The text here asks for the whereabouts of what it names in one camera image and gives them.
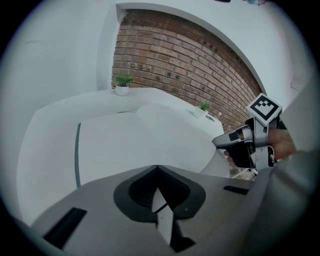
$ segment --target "white curved wall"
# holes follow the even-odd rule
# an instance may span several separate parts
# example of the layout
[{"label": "white curved wall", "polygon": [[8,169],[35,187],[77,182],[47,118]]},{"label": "white curved wall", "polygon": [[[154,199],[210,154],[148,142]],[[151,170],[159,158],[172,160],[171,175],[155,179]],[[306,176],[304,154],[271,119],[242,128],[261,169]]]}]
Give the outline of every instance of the white curved wall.
[{"label": "white curved wall", "polygon": [[110,88],[121,9],[129,8],[178,15],[216,34],[244,60],[265,92],[284,108],[296,94],[290,87],[292,81],[301,85],[308,79],[308,74],[298,71],[313,65],[297,29],[269,3],[257,6],[240,0],[43,2],[12,39],[0,69],[0,191],[16,217],[20,217],[17,163],[33,114],[67,97]]},{"label": "white curved wall", "polygon": [[[114,28],[114,38],[118,33],[117,16],[106,17],[113,10],[114,2],[107,0],[47,0],[26,18],[1,60],[0,192],[10,213],[18,218],[17,164],[30,120],[35,111],[51,103],[97,90],[104,22]],[[114,48],[109,49],[112,59]]]}]

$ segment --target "potted plant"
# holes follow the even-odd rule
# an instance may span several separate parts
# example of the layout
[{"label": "potted plant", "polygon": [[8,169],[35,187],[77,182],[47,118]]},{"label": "potted plant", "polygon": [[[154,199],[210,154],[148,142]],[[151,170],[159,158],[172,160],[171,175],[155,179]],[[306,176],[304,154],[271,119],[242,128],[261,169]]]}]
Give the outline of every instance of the potted plant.
[{"label": "potted plant", "polygon": [[210,105],[208,102],[200,102],[199,106],[196,106],[194,109],[194,115],[200,119],[208,113]]},{"label": "potted plant", "polygon": [[114,82],[116,82],[115,92],[119,96],[125,96],[129,92],[128,83],[132,82],[133,79],[129,75],[119,75],[115,78]]}]

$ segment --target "succulent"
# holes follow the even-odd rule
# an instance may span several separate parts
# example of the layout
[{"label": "succulent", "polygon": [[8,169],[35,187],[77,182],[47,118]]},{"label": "succulent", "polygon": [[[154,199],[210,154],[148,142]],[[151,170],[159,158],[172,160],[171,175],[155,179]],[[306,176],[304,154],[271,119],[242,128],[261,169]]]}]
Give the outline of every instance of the succulent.
[{"label": "succulent", "polygon": [[117,84],[117,86],[127,87],[128,83],[132,82],[133,79],[129,75],[124,74],[124,75],[119,75],[113,81]]},{"label": "succulent", "polygon": [[199,108],[203,111],[207,111],[209,109],[210,105],[208,102],[200,102]]}]

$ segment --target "human hand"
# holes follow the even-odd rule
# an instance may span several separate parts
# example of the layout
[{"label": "human hand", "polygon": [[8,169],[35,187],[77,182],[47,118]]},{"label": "human hand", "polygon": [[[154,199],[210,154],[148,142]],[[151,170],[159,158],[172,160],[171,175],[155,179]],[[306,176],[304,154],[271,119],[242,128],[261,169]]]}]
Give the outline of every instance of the human hand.
[{"label": "human hand", "polygon": [[[287,130],[270,128],[268,133],[268,145],[273,147],[275,160],[286,159],[296,153],[296,147]],[[235,165],[227,151],[224,152],[230,164]]]}]

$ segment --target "white pot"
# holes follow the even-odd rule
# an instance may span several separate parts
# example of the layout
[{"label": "white pot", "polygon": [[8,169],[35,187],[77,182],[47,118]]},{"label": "white pot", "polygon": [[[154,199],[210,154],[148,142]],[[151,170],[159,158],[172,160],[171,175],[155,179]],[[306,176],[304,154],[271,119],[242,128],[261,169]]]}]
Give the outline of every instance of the white pot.
[{"label": "white pot", "polygon": [[198,119],[200,119],[206,116],[208,111],[203,111],[200,107],[196,106],[193,113]]},{"label": "white pot", "polygon": [[123,86],[116,86],[115,87],[115,92],[119,96],[125,96],[129,92],[129,86],[123,87]]}]

